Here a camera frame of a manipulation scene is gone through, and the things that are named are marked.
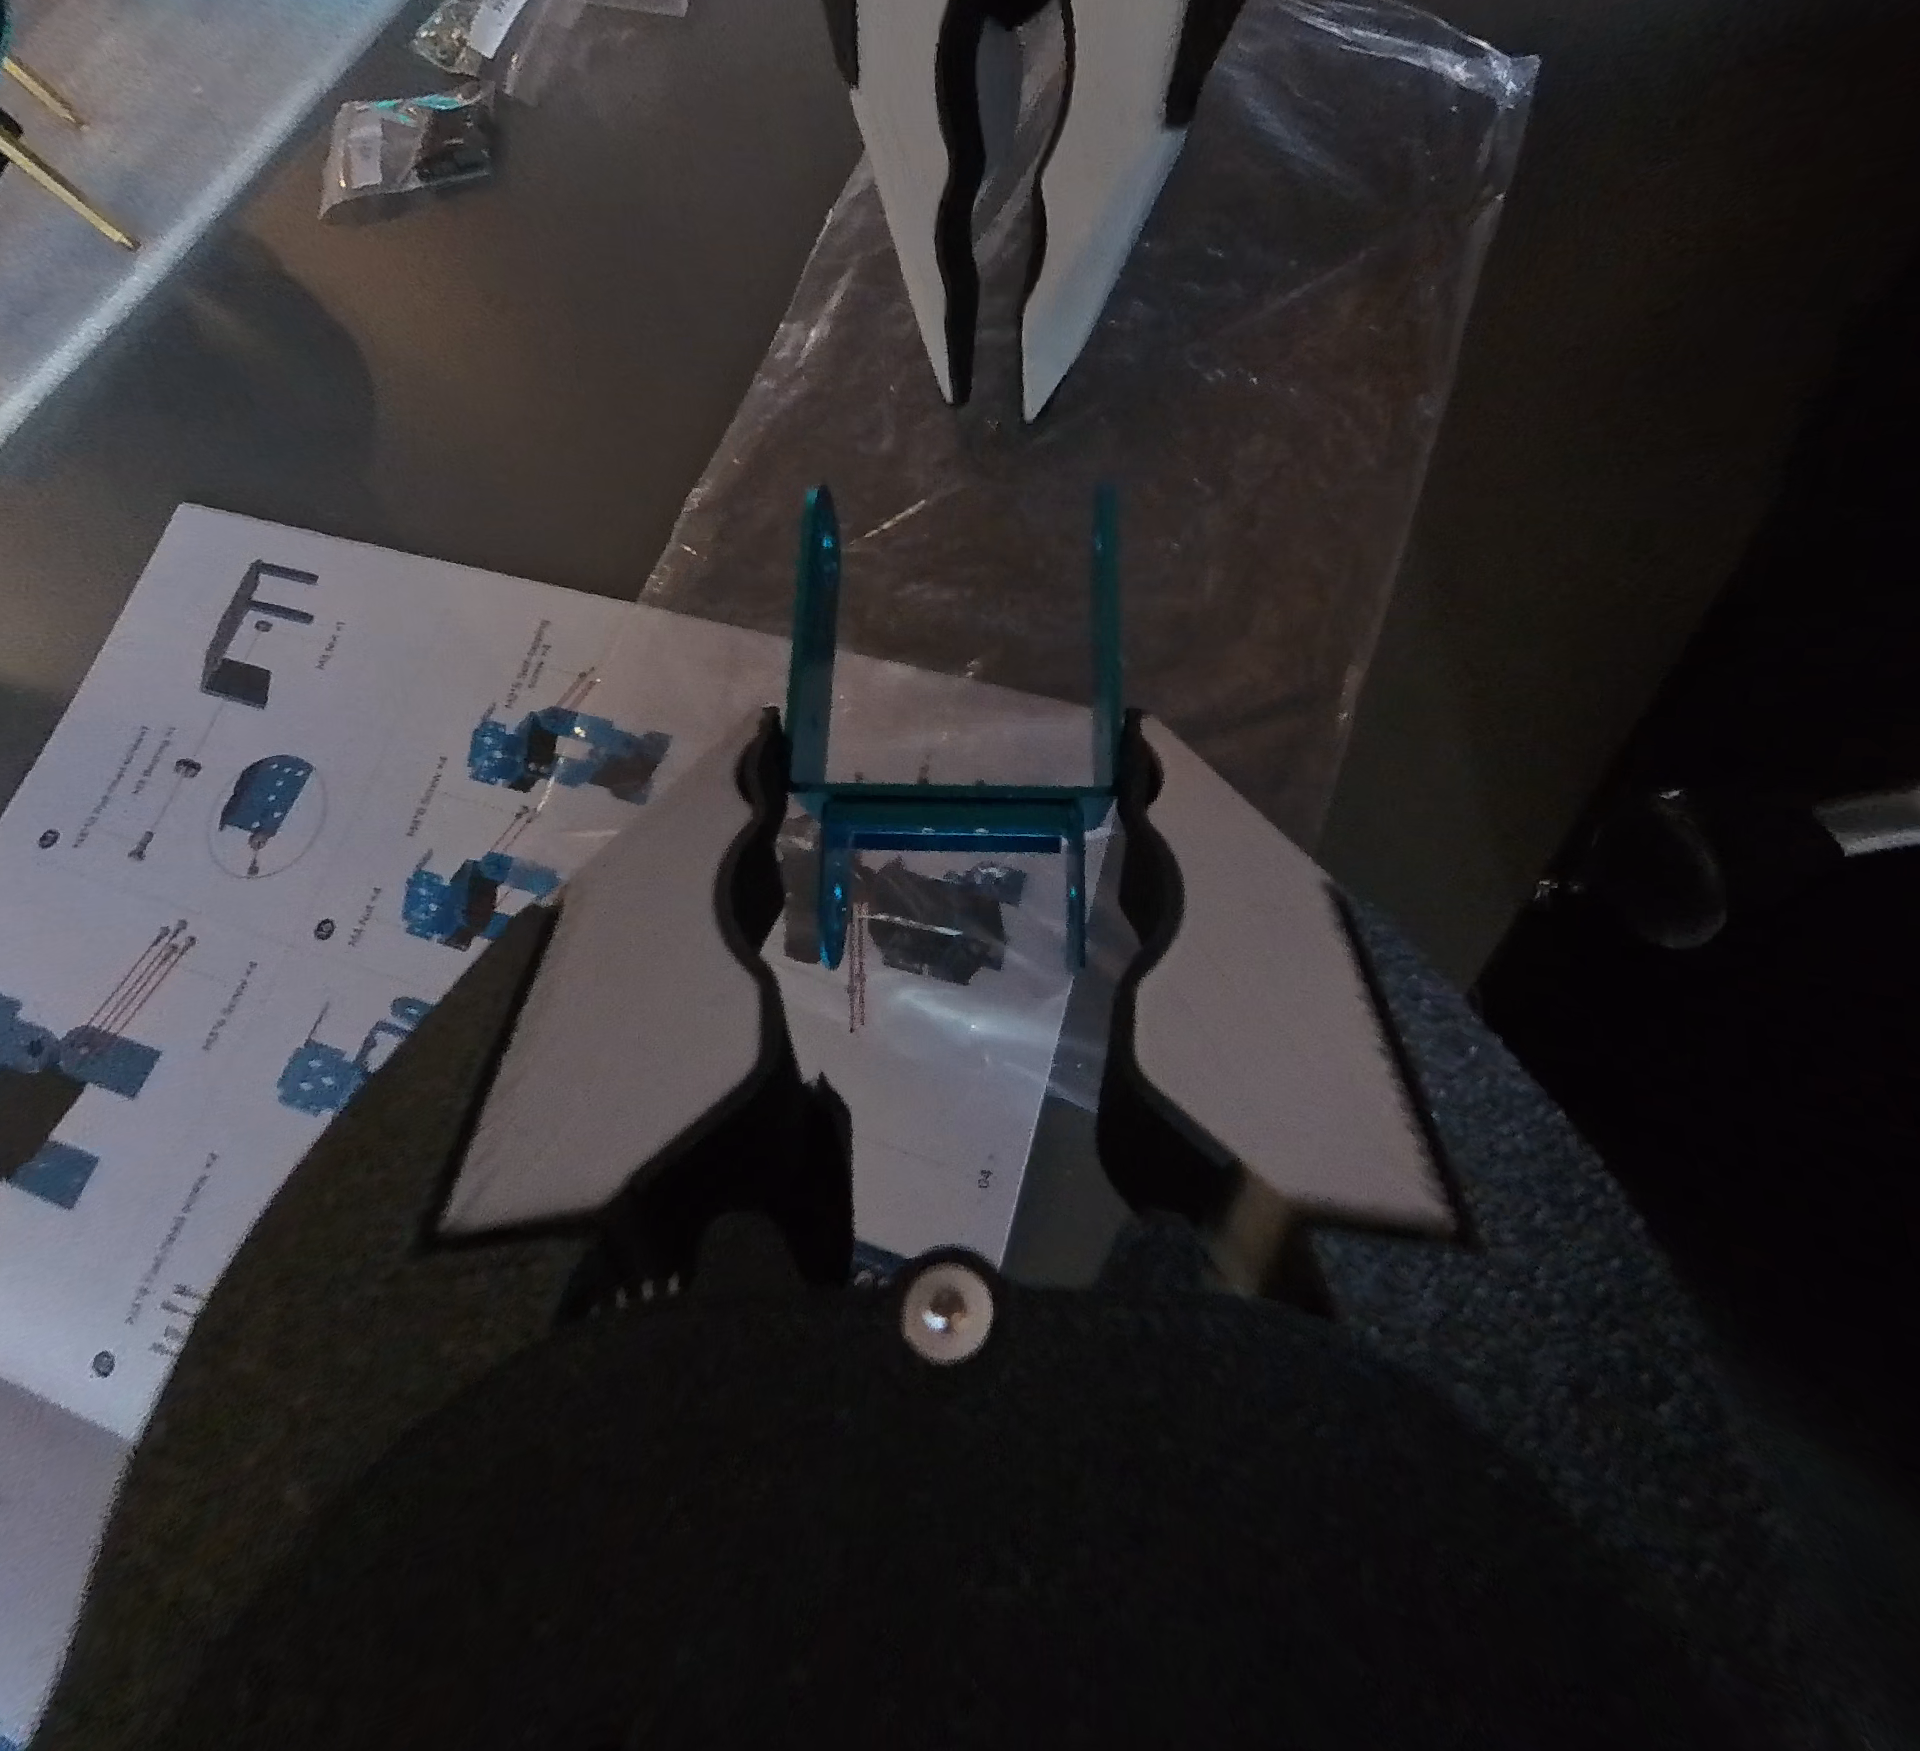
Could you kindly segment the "white board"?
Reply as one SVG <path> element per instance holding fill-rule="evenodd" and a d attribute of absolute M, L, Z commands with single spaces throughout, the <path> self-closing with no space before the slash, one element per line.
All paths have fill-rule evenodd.
<path fill-rule="evenodd" d="M 124 328 L 410 0 L 4 0 L 6 47 L 81 116 L 4 108 L 86 203 L 2 198 L 2 437 Z"/>

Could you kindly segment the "clear plastic bag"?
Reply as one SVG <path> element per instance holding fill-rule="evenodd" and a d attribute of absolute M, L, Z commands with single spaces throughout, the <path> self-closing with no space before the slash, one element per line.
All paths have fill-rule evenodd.
<path fill-rule="evenodd" d="M 1057 783 L 1087 783 L 1111 485 L 1123 708 L 1310 851 L 1538 69 L 1389 0 L 1248 0 L 1087 348 L 1024 424 L 999 319 L 1061 81 L 1045 36 L 1014 172 L 982 199 L 973 401 L 934 385 L 862 158 L 642 601 L 786 646 L 803 501 L 828 487 L 837 659 L 1078 706 L 1086 772 Z"/>

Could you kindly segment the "grey desk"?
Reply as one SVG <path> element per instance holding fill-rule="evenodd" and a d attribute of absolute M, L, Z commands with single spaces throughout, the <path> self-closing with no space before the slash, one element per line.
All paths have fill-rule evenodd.
<path fill-rule="evenodd" d="M 1779 482 L 1854 294 L 1828 0 L 1407 0 L 1541 62 L 1328 858 L 1456 979 Z M 311 149 L 4 446 L 4 794 L 183 498 L 632 597 L 842 179 L 813 0 L 717 0 L 612 124 L 326 228 Z"/>

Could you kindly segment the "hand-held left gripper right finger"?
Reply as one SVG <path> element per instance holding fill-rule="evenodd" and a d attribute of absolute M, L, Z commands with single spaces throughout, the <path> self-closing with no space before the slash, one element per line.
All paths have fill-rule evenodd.
<path fill-rule="evenodd" d="M 1461 1217 L 1349 911 L 1313 858 L 1159 718 L 1125 716 L 1097 1159 L 1213 1240 L 1310 1229 L 1455 1243 Z"/>

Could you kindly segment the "open instruction manual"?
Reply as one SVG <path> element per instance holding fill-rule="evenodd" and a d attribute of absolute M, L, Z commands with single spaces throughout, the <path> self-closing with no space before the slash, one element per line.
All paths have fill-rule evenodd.
<path fill-rule="evenodd" d="M 258 1213 L 528 904 L 746 712 L 767 633 L 180 507 L 4 812 L 4 1383 L 137 1439 Z M 1087 718 L 843 654 L 831 777 L 1057 783 Z M 1055 858 L 872 851 L 780 952 L 856 1237 L 1007 1253 L 1069 999 Z"/>

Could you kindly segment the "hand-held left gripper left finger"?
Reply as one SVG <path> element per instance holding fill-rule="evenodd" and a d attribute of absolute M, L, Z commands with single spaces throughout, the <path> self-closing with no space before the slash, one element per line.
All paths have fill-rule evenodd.
<path fill-rule="evenodd" d="M 780 712 L 751 708 L 565 882 L 441 1240 L 600 1219 L 777 1076 L 784 767 Z"/>

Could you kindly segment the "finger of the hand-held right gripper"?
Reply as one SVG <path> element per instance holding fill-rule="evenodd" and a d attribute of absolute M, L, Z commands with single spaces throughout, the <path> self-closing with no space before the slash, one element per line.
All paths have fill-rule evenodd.
<path fill-rule="evenodd" d="M 1186 144 L 1169 97 L 1188 0 L 1061 0 L 1068 77 L 1036 187 L 1020 409 L 1040 419 L 1091 339 Z"/>
<path fill-rule="evenodd" d="M 973 398 L 978 269 L 973 211 L 986 166 L 978 111 L 982 0 L 852 0 L 852 110 L 907 304 L 948 406 Z"/>

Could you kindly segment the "blue metal servo bracket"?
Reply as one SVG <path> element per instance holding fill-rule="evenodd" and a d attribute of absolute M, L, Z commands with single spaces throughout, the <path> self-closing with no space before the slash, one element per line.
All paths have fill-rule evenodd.
<path fill-rule="evenodd" d="M 789 673 L 783 714 L 786 794 L 822 832 L 815 899 L 820 959 L 835 971 L 852 924 L 860 851 L 1057 854 L 1068 864 L 1069 966 L 1087 959 L 1087 835 L 1113 805 L 1123 737 L 1123 612 L 1120 493 L 1091 498 L 1091 781 L 992 783 L 964 778 L 830 778 L 830 737 L 843 535 L 831 491 L 808 491 L 802 510 Z"/>

